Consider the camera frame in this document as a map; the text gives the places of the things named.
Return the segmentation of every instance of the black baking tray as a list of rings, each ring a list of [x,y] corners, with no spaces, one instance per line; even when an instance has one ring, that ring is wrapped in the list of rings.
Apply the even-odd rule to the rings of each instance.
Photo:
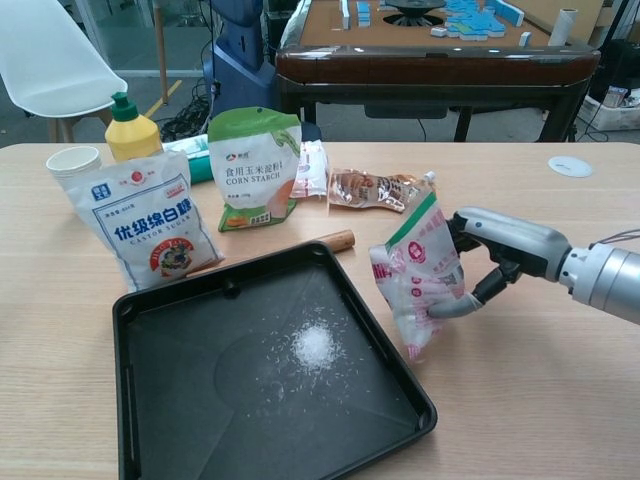
[[[436,410],[323,243],[122,297],[120,479],[342,478],[431,431]],[[340,355],[290,347],[314,322]]]

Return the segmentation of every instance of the plastic bag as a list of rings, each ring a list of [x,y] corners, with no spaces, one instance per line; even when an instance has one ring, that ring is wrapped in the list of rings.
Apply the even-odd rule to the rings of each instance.
[[[442,328],[435,303],[464,295],[464,273],[435,193],[425,190],[385,245],[369,250],[373,275],[415,360]]]
[[[322,142],[302,142],[300,163],[291,198],[326,196],[328,179],[329,161]]]
[[[224,258],[189,191],[187,157],[167,152],[74,177],[67,195],[135,291]]]
[[[404,209],[420,192],[424,181],[412,175],[379,177],[358,170],[334,170],[329,182],[329,203],[352,208]]]
[[[238,108],[209,124],[213,176],[225,201],[218,230],[283,222],[300,159],[300,120],[267,108]]]

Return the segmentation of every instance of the green and white bag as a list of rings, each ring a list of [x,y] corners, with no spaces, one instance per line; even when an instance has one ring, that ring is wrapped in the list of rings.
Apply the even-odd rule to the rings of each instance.
[[[289,199],[300,159],[300,120],[267,108],[229,110],[209,124],[211,169],[224,199],[218,230],[273,225]]]

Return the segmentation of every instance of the white sugar pile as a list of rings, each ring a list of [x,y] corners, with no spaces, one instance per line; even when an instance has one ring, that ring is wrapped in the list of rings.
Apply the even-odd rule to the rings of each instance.
[[[330,368],[341,352],[340,345],[322,324],[306,324],[294,333],[292,349],[300,365],[314,373]]]

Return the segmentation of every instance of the squeeze bottle cap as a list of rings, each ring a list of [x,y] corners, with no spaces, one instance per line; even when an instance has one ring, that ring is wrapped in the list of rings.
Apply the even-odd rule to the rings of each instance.
[[[116,102],[111,107],[114,120],[128,122],[138,116],[138,108],[135,103],[129,101],[126,92],[114,93],[111,98]]]

